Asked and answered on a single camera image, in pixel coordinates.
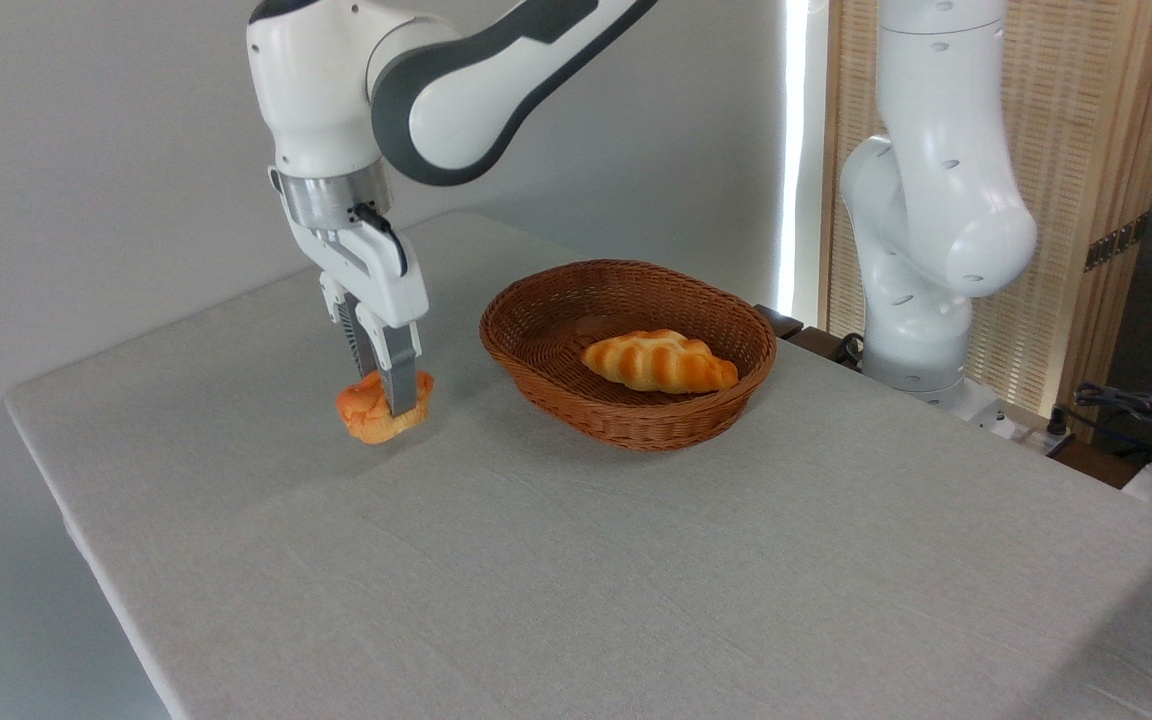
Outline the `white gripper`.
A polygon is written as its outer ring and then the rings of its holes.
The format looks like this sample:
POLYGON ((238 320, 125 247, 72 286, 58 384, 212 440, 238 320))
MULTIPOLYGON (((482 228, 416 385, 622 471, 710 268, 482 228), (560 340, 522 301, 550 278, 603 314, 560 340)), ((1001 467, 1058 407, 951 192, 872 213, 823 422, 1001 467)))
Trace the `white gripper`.
POLYGON ((419 402, 416 320, 429 311, 411 242, 367 222, 338 232, 289 225, 302 252, 321 270, 329 319, 344 332, 358 376, 378 373, 391 415, 410 414, 419 402))

